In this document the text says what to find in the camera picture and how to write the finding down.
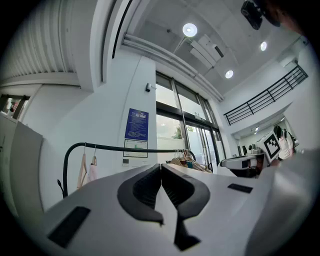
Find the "pink garment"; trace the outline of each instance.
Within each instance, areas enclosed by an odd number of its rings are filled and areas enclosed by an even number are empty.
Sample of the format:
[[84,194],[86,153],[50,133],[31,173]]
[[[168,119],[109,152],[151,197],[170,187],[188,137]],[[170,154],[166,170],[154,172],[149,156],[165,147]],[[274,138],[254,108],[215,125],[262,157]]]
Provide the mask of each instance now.
[[97,179],[97,166],[91,164],[90,165],[90,170],[89,170],[89,173],[88,173],[88,182],[92,182],[94,180]]

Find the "recessed light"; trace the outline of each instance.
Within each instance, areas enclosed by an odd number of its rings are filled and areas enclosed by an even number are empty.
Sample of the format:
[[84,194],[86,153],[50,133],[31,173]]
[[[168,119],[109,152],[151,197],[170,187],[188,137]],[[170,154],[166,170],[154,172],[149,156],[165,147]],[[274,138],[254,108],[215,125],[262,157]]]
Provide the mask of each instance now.
[[234,75],[234,72],[232,70],[229,70],[225,73],[225,78],[227,79],[232,78],[233,75]]
[[182,28],[182,32],[185,34],[185,36],[187,37],[194,37],[197,32],[198,29],[196,27],[196,25],[192,24],[192,23],[187,23],[183,26]]
[[260,44],[260,48],[261,48],[261,51],[265,51],[267,49],[267,43],[266,42],[262,42]]

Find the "balcony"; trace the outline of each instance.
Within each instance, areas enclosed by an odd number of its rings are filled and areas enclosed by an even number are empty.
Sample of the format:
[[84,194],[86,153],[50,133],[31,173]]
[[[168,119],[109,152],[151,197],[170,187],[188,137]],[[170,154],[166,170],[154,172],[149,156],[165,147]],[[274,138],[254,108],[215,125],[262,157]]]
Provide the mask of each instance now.
[[276,102],[285,94],[292,91],[296,86],[301,84],[307,77],[308,75],[306,72],[297,65],[273,85],[260,92],[247,102],[225,113],[224,116],[226,117],[228,124],[231,126],[232,124],[254,115],[258,111]]

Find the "blue sign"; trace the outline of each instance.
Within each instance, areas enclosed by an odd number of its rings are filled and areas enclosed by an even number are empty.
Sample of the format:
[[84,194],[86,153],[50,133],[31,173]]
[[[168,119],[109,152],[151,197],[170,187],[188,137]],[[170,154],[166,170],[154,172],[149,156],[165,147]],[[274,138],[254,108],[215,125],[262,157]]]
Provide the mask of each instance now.
[[140,110],[132,109],[129,110],[128,120],[125,128],[125,139],[133,140],[148,140],[148,124],[149,124],[149,113]]

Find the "clothing rack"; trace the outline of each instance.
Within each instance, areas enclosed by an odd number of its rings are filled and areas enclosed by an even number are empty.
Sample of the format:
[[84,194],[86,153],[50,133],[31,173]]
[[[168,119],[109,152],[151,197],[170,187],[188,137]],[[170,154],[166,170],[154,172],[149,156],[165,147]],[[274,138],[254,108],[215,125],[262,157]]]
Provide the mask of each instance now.
[[[63,161],[63,189],[61,187],[61,183],[58,180],[58,185],[60,186],[63,194],[63,198],[68,196],[68,184],[67,184],[67,173],[68,173],[68,160],[69,155],[77,147],[84,146],[86,148],[93,148],[98,150],[110,150],[110,151],[122,151],[122,152],[139,152],[139,153],[176,153],[176,152],[186,152],[187,149],[140,149],[140,148],[128,148],[128,147],[118,147],[118,146],[106,146],[106,145],[99,145],[99,144],[92,144],[87,142],[79,142],[76,144],[73,144],[64,156]],[[196,157],[194,153],[192,153],[190,150],[188,152],[191,154],[193,159],[196,161]]]

